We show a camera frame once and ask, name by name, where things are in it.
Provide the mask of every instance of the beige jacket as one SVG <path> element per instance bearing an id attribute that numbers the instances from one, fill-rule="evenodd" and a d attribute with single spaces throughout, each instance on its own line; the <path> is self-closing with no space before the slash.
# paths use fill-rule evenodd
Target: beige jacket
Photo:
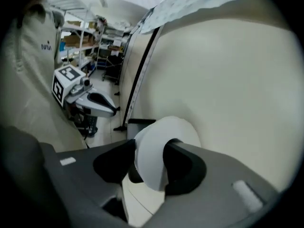
<path id="1" fill-rule="evenodd" d="M 51 93 L 54 68 L 62 64 L 56 23 L 42 5 L 13 20 L 0 50 L 0 121 L 62 152 L 83 149 L 86 144 Z"/>

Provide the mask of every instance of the white floor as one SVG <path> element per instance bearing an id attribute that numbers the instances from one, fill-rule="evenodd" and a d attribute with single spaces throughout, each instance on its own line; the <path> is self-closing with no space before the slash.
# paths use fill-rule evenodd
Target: white floor
<path id="1" fill-rule="evenodd" d="M 102 81 L 103 70 L 96 70 L 90 77 L 93 86 L 108 93 L 119 107 L 119 96 L 114 94 L 119 91 L 119 87 L 113 82 Z M 98 131 L 93 138 L 87 138 L 87 145 L 92 147 L 102 146 L 126 139 L 126 131 L 114 132 L 113 129 L 119 127 L 120 112 L 111 118 L 97 119 Z M 164 202 L 164 193 L 148 188 L 144 183 L 134 184 L 130 182 L 128 175 L 123 180 L 124 202 L 128 213 L 128 223 L 134 227 L 141 227 L 158 210 Z"/>
<path id="2" fill-rule="evenodd" d="M 93 87 L 108 93 L 109 96 L 113 99 L 115 106 L 119 107 L 119 96 L 114 95 L 119 91 L 119 86 L 114 85 L 113 82 L 106 79 L 102 81 L 101 78 L 103 72 L 103 70 L 96 70 L 90 76 L 90 80 L 93 83 Z M 87 137 L 87 139 L 85 140 L 86 144 L 91 148 L 126 139 L 126 131 L 113 131 L 114 128 L 119 127 L 120 125 L 120 112 L 117 112 L 117 114 L 111 118 L 98 117 L 96 125 L 98 131 L 94 135 L 94 137 Z"/>

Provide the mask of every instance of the metal ruler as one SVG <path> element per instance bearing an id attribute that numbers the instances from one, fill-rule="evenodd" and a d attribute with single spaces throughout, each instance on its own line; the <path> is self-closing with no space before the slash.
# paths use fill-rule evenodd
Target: metal ruler
<path id="1" fill-rule="evenodd" d="M 123 118 L 123 125 L 121 127 L 118 128 L 114 128 L 114 131 L 124 131 L 126 130 L 126 125 L 128 123 L 128 120 L 131 118 L 132 112 L 133 112 L 133 108 L 139 93 L 139 90 L 141 88 L 142 82 L 143 82 L 143 77 L 146 73 L 146 70 L 148 68 L 151 56 L 153 54 L 153 51 L 156 47 L 157 41 L 159 39 L 159 37 L 161 36 L 162 33 L 162 29 L 163 26 L 156 28 L 153 33 L 152 36 L 149 40 L 149 43 L 145 49 L 145 52 L 142 56 L 141 62 L 139 64 L 133 85 L 132 85 L 132 89 L 131 89 L 131 93 L 129 96 L 129 100 L 128 100 L 128 104 L 127 104 L 127 108 L 124 114 L 124 118 Z"/>

